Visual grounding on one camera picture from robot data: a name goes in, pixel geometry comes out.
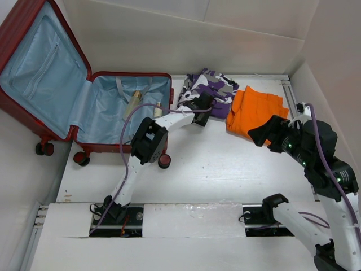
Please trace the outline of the purple camouflage garment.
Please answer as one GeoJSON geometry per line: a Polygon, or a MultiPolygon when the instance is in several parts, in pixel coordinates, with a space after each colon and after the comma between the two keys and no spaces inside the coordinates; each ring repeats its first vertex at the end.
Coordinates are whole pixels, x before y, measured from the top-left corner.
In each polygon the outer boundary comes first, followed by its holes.
{"type": "Polygon", "coordinates": [[[178,97],[179,107],[185,101],[198,98],[201,93],[208,93],[214,97],[215,105],[212,117],[225,120],[239,84],[223,73],[204,68],[199,74],[188,74],[178,97]]]}

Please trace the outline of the orange garment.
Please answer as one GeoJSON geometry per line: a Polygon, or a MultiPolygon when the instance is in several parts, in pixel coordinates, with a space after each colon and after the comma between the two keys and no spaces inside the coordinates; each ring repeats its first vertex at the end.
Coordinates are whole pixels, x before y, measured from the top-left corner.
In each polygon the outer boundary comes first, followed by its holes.
{"type": "Polygon", "coordinates": [[[248,131],[265,124],[273,115],[288,117],[289,109],[283,106],[283,98],[255,91],[250,86],[237,91],[226,119],[226,130],[250,138],[248,131]]]}

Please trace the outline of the pale yellow clear-cap bottle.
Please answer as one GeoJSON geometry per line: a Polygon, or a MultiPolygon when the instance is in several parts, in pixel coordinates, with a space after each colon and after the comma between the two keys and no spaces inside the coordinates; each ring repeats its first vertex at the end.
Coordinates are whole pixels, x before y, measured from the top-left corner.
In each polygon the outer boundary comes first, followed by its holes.
{"type": "Polygon", "coordinates": [[[163,113],[162,104],[161,102],[157,102],[156,107],[153,110],[153,118],[156,119],[162,117],[162,113],[163,113]]]}

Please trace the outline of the amber bottle gold cap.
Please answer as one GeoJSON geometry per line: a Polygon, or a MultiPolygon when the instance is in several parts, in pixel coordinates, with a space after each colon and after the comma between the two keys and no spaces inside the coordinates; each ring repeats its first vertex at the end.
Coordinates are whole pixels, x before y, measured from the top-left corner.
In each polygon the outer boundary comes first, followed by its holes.
{"type": "Polygon", "coordinates": [[[139,104],[141,98],[142,98],[142,93],[140,91],[135,91],[134,94],[131,96],[131,98],[127,104],[127,108],[123,114],[122,118],[124,120],[126,120],[128,118],[128,116],[130,115],[132,110],[139,104]]]}

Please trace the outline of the red hard-shell suitcase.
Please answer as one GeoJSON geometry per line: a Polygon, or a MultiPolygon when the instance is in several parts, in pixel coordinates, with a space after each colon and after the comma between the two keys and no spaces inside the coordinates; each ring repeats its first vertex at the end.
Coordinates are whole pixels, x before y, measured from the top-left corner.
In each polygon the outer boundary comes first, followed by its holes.
{"type": "Polygon", "coordinates": [[[55,1],[17,1],[1,24],[1,109],[40,137],[38,155],[53,141],[81,147],[73,160],[93,152],[130,152],[130,141],[153,106],[173,103],[167,73],[94,73],[55,1]],[[139,104],[123,114],[135,91],[139,104]]]}

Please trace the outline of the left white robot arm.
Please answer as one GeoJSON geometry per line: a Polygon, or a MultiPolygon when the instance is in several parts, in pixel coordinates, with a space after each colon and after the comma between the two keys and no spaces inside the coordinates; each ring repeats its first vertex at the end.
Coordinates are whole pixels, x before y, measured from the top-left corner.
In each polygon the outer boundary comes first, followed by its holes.
{"type": "Polygon", "coordinates": [[[176,110],[168,109],[167,115],[156,119],[145,117],[131,140],[125,173],[112,193],[104,199],[100,209],[101,218],[107,217],[114,224],[123,222],[137,182],[145,169],[161,157],[169,133],[190,124],[205,126],[213,106],[214,97],[201,93],[176,110]]]}

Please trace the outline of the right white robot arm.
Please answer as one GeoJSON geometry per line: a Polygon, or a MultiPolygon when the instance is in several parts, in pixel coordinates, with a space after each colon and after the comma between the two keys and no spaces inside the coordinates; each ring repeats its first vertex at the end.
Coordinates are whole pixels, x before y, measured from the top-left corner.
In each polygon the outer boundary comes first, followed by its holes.
{"type": "Polygon", "coordinates": [[[304,219],[282,194],[263,199],[255,214],[263,223],[284,225],[308,249],[317,270],[360,270],[360,212],[355,173],[335,157],[337,134],[323,121],[290,121],[273,115],[248,135],[256,146],[287,153],[304,169],[321,202],[332,235],[304,219]]]}

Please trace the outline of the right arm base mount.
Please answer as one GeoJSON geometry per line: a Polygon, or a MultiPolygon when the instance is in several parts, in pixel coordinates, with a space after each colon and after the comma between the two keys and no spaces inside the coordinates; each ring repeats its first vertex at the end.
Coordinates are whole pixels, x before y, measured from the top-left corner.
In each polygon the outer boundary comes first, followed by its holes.
{"type": "Polygon", "coordinates": [[[263,213],[262,204],[243,204],[239,222],[245,227],[246,237],[293,237],[282,224],[263,213]]]}

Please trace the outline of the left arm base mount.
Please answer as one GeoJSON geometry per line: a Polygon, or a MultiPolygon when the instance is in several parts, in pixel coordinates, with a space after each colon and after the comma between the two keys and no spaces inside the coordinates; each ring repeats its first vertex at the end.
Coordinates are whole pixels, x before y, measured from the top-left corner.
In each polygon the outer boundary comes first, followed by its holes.
{"type": "Polygon", "coordinates": [[[109,214],[97,227],[101,218],[101,207],[96,204],[90,205],[93,217],[90,225],[89,236],[93,238],[140,238],[143,231],[144,205],[131,205],[125,217],[120,222],[115,222],[109,214]]]}

